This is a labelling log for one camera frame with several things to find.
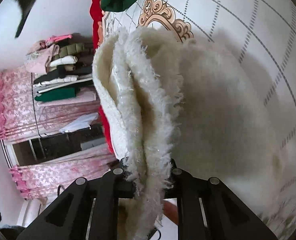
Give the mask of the white grid-patterned bed sheet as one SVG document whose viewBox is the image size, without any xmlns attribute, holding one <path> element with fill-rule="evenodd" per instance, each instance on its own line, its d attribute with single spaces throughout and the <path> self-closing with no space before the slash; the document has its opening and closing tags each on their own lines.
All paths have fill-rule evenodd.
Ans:
<svg viewBox="0 0 296 240">
<path fill-rule="evenodd" d="M 288 157 L 276 209 L 263 221 L 279 239 L 296 239 L 296 5 L 294 0 L 137 0 L 103 19 L 104 36 L 119 27 L 160 27 L 145 15 L 160 2 L 184 35 L 226 45 L 255 85 Z"/>
</svg>

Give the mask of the stack of folded clothes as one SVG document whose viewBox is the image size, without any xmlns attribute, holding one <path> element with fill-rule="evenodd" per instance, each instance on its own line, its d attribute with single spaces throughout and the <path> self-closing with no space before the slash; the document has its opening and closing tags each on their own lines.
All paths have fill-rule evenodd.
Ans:
<svg viewBox="0 0 296 240">
<path fill-rule="evenodd" d="M 32 76 L 32 95 L 40 106 L 63 106 L 96 101 L 92 83 L 94 49 L 75 42 L 73 35 L 37 41 L 25 56 Z"/>
</svg>

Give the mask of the white fluffy fleece garment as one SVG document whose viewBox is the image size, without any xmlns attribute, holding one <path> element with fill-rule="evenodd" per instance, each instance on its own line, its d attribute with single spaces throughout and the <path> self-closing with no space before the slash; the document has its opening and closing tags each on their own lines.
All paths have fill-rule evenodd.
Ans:
<svg viewBox="0 0 296 240">
<path fill-rule="evenodd" d="M 217 177 L 255 212 L 279 194 L 284 158 L 268 111 L 237 59 L 164 28 L 119 29 L 96 50 L 93 82 L 115 156 L 136 185 L 126 239 L 146 239 L 171 185 L 171 161 Z"/>
</svg>

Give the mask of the red floral blanket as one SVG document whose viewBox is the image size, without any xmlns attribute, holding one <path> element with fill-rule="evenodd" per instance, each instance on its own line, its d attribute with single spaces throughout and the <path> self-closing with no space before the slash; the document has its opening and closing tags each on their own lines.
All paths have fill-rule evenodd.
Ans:
<svg viewBox="0 0 296 240">
<path fill-rule="evenodd" d="M 100 6 L 101 0 L 92 0 L 92 4 L 90 7 L 90 16 L 93 20 L 93 47 L 96 51 L 98 47 L 104 41 L 103 27 L 102 27 L 102 18 L 104 13 Z M 104 127 L 104 136 L 106 143 L 108 145 L 108 150 L 111 154 L 114 154 L 112 141 L 111 141 L 111 133 L 108 119 L 104 113 L 102 106 L 99 107 L 99 115 L 101 117 L 101 121 Z"/>
</svg>

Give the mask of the pink patterned curtain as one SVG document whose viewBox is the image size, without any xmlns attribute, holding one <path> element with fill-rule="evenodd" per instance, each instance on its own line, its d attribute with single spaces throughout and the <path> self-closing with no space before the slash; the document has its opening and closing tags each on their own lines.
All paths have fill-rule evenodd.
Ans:
<svg viewBox="0 0 296 240">
<path fill-rule="evenodd" d="M 0 140 L 10 144 L 30 139 L 49 139 L 81 116 L 97 114 L 100 103 L 70 103 L 42 106 L 32 96 L 32 75 L 24 67 L 0 73 Z M 76 178 L 103 176 L 116 161 L 107 144 L 41 164 L 16 165 L 9 169 L 24 199 L 47 198 L 59 185 L 69 186 Z"/>
</svg>

